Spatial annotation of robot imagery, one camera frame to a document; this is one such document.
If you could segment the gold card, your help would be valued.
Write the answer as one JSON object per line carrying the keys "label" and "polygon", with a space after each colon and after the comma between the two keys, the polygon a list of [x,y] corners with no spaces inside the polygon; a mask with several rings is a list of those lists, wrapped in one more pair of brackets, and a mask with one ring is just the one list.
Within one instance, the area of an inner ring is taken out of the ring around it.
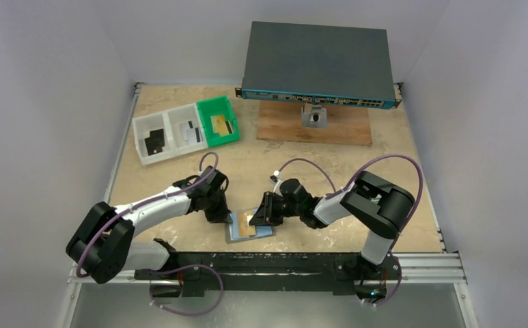
{"label": "gold card", "polygon": [[220,136],[228,135],[226,119],[224,115],[213,115],[211,118],[212,129],[214,133]]}
{"label": "gold card", "polygon": [[249,224],[253,214],[253,209],[243,210],[238,213],[238,236],[240,238],[249,238],[256,235],[255,226]]}
{"label": "gold card", "polygon": [[229,120],[219,121],[219,134],[220,136],[231,135],[234,133],[232,123]]}

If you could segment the grey leather card holder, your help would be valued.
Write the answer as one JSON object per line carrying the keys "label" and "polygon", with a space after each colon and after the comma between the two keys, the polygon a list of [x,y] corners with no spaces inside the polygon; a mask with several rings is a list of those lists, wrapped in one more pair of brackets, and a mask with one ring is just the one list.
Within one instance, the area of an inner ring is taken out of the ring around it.
{"label": "grey leather card holder", "polygon": [[255,214],[256,208],[239,210],[230,215],[231,223],[226,224],[226,243],[237,243],[275,235],[275,229],[267,225],[249,225],[249,220]]}

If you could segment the black card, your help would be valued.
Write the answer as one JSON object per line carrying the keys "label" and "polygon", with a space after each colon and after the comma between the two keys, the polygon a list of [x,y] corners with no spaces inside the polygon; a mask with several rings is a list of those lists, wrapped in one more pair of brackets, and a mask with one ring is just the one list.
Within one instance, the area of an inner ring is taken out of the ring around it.
{"label": "black card", "polygon": [[153,156],[159,154],[163,151],[163,147],[158,147],[156,144],[150,143],[149,137],[144,139],[145,148],[147,150],[148,156]]}
{"label": "black card", "polygon": [[156,144],[158,147],[163,147],[165,145],[165,133],[164,129],[156,129],[150,131],[150,143]]}

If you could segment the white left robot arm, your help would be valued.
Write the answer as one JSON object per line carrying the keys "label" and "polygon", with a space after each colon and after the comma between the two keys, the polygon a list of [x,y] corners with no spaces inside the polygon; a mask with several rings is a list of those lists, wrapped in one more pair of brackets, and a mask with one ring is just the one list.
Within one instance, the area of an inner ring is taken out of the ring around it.
{"label": "white left robot arm", "polygon": [[135,237],[195,212],[203,212],[210,223],[229,223],[228,183],[225,174],[208,166],[200,175],[176,181],[141,201],[94,204],[66,245],[66,254],[77,264],[79,277],[90,277],[98,284],[129,270],[152,271],[160,279],[170,279],[180,266],[174,247],[160,238],[139,243]]}

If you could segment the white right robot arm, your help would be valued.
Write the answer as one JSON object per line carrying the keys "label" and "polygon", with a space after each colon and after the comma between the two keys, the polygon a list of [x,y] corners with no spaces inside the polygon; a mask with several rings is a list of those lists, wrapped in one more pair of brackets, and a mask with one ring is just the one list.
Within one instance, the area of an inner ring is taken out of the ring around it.
{"label": "white right robot arm", "polygon": [[363,171],[343,193],[315,197],[295,178],[279,180],[276,191],[263,194],[249,220],[251,226],[280,226],[288,217],[299,218],[312,229],[323,229],[353,216],[369,230],[357,268],[362,276],[376,277],[384,259],[408,223],[416,199],[406,189]]}

